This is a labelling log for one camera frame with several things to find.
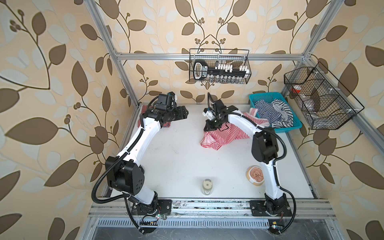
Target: laundry basket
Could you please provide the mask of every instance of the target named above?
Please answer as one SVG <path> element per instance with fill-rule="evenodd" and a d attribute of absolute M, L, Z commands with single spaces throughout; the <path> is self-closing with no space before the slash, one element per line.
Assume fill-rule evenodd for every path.
<path fill-rule="evenodd" d="M 267 103 L 271 103 L 273 100 L 278 99 L 278 100 L 281 100 L 281 101 L 285 102 L 286 104 L 288 104 L 287 101 L 285 100 L 285 98 L 281 95 L 281 93 L 255 93 L 255 94 L 249 95 L 251 107 L 253 107 L 253 108 L 255 107 L 255 103 L 259 100 L 262 100 L 262 99 Z M 293 129 L 301 128 L 303 126 L 302 123 L 300 122 L 299 118 L 293 112 L 292 108 L 291 108 L 291 111 L 293 114 L 293 127 L 275 128 L 276 133 L 289 132 Z"/>

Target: black wire mesh basket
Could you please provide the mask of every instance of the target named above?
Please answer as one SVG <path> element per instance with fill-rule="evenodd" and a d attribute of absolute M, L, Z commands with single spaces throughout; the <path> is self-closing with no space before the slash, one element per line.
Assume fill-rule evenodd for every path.
<path fill-rule="evenodd" d="M 327 80 L 326 73 L 334 77 L 336 87 Z M 321 62 L 315 67 L 301 67 L 284 74 L 284 84 L 313 130 L 339 129 L 364 109 L 361 102 Z"/>
<path fill-rule="evenodd" d="M 248 61 L 249 50 L 217 50 L 189 50 L 189 82 L 247 84 L 252 75 Z"/>

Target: wallpaper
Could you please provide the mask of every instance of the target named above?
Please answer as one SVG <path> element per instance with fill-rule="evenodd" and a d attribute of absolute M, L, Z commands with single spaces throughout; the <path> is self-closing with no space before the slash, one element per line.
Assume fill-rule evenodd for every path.
<path fill-rule="evenodd" d="M 149 103 L 159 93 L 173 91 L 181 103 L 206 103 L 208 92 L 225 103 L 248 103 L 249 94 L 280 92 L 284 73 L 294 67 L 292 61 L 250 61 L 252 70 L 248 84 L 220 84 L 189 81 L 189 65 L 185 61 L 123 61 L 130 82 L 140 102 Z"/>
<path fill-rule="evenodd" d="M 327 0 L 96 0 L 117 51 L 302 53 Z"/>
<path fill-rule="evenodd" d="M 366 107 L 360 113 L 384 132 L 384 2 L 346 0 L 318 43 L 321 61 Z M 346 238 L 384 239 L 384 157 L 352 121 L 335 131 L 291 131 L 321 198 L 329 199 Z"/>
<path fill-rule="evenodd" d="M 78 1 L 0 0 L 0 50 L 0 239 L 75 239 L 130 98 Z"/>

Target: red and white striped fabric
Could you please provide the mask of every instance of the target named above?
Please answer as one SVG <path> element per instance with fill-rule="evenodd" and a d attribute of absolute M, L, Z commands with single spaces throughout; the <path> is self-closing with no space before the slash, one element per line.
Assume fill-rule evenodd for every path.
<path fill-rule="evenodd" d="M 250 113 L 243 113 L 246 117 L 250 118 L 256 124 L 268 127 L 269 122 L 267 119 L 261 119 L 254 117 L 256 115 L 257 109 L 251 108 Z M 240 128 L 236 127 L 231 123 L 225 123 L 221 126 L 220 129 L 215 131 L 205 132 L 204 137 L 201 140 L 200 144 L 202 147 L 213 148 L 218 150 L 222 146 L 231 143 L 235 139 L 246 139 L 249 138 Z"/>

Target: black mounting plate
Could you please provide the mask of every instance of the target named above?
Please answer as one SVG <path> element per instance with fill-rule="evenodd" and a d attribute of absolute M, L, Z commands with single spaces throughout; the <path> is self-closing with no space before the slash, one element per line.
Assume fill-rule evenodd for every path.
<path fill-rule="evenodd" d="M 160 215 L 166 215 L 166 214 L 170 214 L 171 212 L 171 208 L 172 208 L 172 200 L 170 199 L 159 199 L 157 201 L 157 204 L 159 205 L 160 207 Z M 146 215 L 146 213 L 143 213 L 141 210 L 140 210 L 140 207 L 137 208 L 137 215 Z"/>
<path fill-rule="evenodd" d="M 270 217 L 271 215 L 265 212 L 264 206 L 265 200 L 251 200 L 249 201 L 249 206 L 251 208 L 252 216 L 254 217 Z M 289 203 L 286 203 L 283 207 L 281 207 L 279 213 L 276 215 L 277 217 L 281 216 L 281 212 L 283 212 L 283 217 L 291 217 L 292 211 L 289 207 Z"/>

